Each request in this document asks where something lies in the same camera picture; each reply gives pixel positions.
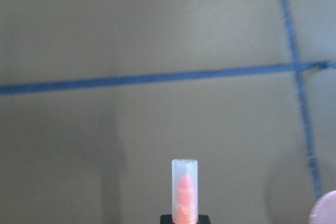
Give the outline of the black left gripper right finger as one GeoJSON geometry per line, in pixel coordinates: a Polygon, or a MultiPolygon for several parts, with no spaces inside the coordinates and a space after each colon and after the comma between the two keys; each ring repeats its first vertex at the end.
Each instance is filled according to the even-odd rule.
{"type": "Polygon", "coordinates": [[[211,220],[208,215],[199,215],[197,223],[198,224],[211,224],[211,220]]]}

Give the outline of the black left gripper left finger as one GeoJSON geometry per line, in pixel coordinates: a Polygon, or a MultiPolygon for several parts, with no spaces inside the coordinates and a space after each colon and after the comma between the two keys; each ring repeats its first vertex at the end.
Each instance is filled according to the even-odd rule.
{"type": "Polygon", "coordinates": [[[162,215],[160,217],[160,224],[173,224],[172,215],[162,215]]]}

